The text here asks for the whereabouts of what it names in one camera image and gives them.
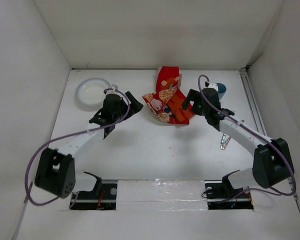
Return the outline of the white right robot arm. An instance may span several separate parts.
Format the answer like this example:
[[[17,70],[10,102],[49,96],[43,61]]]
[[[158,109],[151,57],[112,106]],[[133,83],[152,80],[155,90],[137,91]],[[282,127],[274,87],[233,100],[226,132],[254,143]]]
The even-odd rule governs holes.
[[[193,104],[191,111],[195,115],[205,117],[210,126],[231,137],[253,157],[250,168],[223,177],[221,191],[225,196],[233,197],[244,187],[260,186],[269,189],[288,178],[294,178],[295,171],[287,142],[257,132],[233,111],[222,108],[215,89],[190,89],[182,107],[186,109],[190,103]]]

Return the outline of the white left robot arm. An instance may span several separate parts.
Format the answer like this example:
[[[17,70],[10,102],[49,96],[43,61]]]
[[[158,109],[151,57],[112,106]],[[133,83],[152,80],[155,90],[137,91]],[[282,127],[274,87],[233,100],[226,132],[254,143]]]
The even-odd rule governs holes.
[[[98,141],[105,139],[122,121],[143,109],[143,104],[127,91],[106,89],[102,108],[88,121],[85,130],[71,133],[64,145],[41,153],[34,184],[58,198],[65,199],[76,187],[76,161]]]

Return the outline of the red patterned cloth placemat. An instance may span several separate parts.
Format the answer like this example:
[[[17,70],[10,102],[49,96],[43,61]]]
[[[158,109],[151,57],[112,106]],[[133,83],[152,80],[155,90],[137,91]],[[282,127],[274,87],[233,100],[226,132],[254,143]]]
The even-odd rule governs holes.
[[[178,66],[161,66],[157,70],[155,92],[142,96],[151,113],[159,121],[173,125],[189,125],[194,116],[192,106],[182,108],[186,96],[180,90],[182,74]]]

